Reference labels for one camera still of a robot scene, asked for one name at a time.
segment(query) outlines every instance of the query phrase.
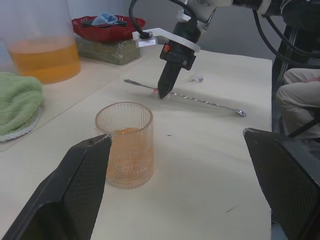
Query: glass tumbler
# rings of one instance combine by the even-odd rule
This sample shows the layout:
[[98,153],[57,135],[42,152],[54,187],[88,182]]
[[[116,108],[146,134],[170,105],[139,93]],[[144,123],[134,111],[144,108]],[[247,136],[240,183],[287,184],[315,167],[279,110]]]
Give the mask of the glass tumbler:
[[96,115],[95,126],[112,134],[107,181],[124,189],[145,184],[154,173],[152,112],[134,102],[114,103]]

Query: orange liquid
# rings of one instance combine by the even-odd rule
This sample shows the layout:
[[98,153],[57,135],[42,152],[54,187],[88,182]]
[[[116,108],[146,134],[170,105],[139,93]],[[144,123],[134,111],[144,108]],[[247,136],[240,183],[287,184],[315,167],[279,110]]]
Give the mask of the orange liquid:
[[137,130],[130,127],[114,132],[106,178],[120,188],[137,188],[154,173],[153,136],[150,138],[147,130],[128,134]]
[[43,84],[67,80],[80,72],[74,39],[69,37],[23,40],[9,46],[9,52],[22,76],[33,76]]

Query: white table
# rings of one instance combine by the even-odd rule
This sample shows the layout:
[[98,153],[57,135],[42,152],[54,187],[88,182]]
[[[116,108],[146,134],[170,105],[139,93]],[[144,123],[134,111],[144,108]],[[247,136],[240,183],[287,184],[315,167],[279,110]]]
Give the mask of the white table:
[[[34,130],[42,127],[73,105],[90,96],[103,86],[111,83],[122,73],[142,63],[148,56],[158,54],[156,49],[144,50],[145,49],[142,49],[141,53],[144,56],[143,58],[123,66],[82,58],[81,72],[77,76],[68,81],[44,85],[43,94],[45,96],[45,104],[42,107],[42,116]],[[23,136],[4,144],[0,143],[0,152],[10,148],[25,137],[26,136]]]
[[[271,129],[272,62],[201,51],[193,69],[204,82],[188,82],[191,73],[181,72],[175,91],[241,109],[247,113],[243,118],[179,97],[153,99],[150,90],[123,82],[129,78],[156,86],[165,64],[160,51],[160,46],[147,49],[140,62],[96,92],[77,90],[88,97],[4,151],[0,236],[68,149],[96,135],[97,112],[129,101],[144,104],[154,115],[154,175],[136,189],[106,185],[91,239],[270,240],[270,209],[242,132],[249,127]],[[101,78],[108,74],[97,71],[95,76]],[[52,91],[58,94],[56,86]]]

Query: black cable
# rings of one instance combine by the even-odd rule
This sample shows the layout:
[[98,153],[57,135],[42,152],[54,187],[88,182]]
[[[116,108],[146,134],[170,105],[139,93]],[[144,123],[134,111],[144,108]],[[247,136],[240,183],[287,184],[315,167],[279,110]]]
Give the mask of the black cable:
[[141,27],[137,24],[136,19],[134,18],[134,7],[138,0],[131,0],[130,7],[129,7],[129,17],[131,19],[132,25],[134,26],[135,30],[140,34],[141,39],[149,39],[151,38],[151,34],[148,32],[142,31]]
[[313,53],[313,52],[307,52],[307,51],[303,51],[299,48],[297,48],[295,45],[293,45],[283,34],[282,32],[277,28],[277,26],[275,25],[275,23],[271,20],[271,18],[269,16],[266,16],[265,19],[268,21],[268,23],[270,24],[270,26],[273,28],[273,30],[276,32],[276,34],[278,34],[278,36],[282,39],[282,41],[289,47],[291,48],[293,51],[295,51],[296,53],[303,55],[303,56],[307,56],[307,57],[320,57],[320,54],[318,53]]
[[260,25],[260,20],[258,17],[258,14],[255,10],[252,10],[253,12],[253,16],[254,16],[254,21],[256,24],[256,28],[258,29],[258,32],[260,34],[260,37],[262,38],[262,40],[264,41],[264,43],[266,44],[266,46],[270,49],[270,51],[276,55],[281,61],[284,61],[288,64],[293,65],[296,68],[300,68],[300,69],[320,69],[320,64],[319,65],[310,65],[310,64],[301,64],[301,63],[297,63],[295,61],[290,60],[289,58],[283,56],[282,54],[280,54],[277,50],[274,49],[274,47],[270,44],[270,42],[268,41],[268,39],[266,38],[261,25]]
[[179,1],[179,0],[169,0],[170,2],[173,2],[174,4],[179,5],[180,7],[183,7],[184,10],[186,10],[187,12],[189,12],[190,17],[192,20],[197,20],[197,15],[195,13],[195,11],[189,7],[188,5],[184,4],[183,2]]

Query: beige pants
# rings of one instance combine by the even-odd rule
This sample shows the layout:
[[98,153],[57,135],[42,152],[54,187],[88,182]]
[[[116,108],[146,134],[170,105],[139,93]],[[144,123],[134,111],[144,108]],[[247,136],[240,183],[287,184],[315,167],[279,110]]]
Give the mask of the beige pants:
[[[320,108],[320,69],[293,68],[283,76],[285,85],[276,93],[281,104],[283,122],[288,133],[314,119],[312,113],[302,107]],[[320,138],[320,124],[315,125],[297,138]]]

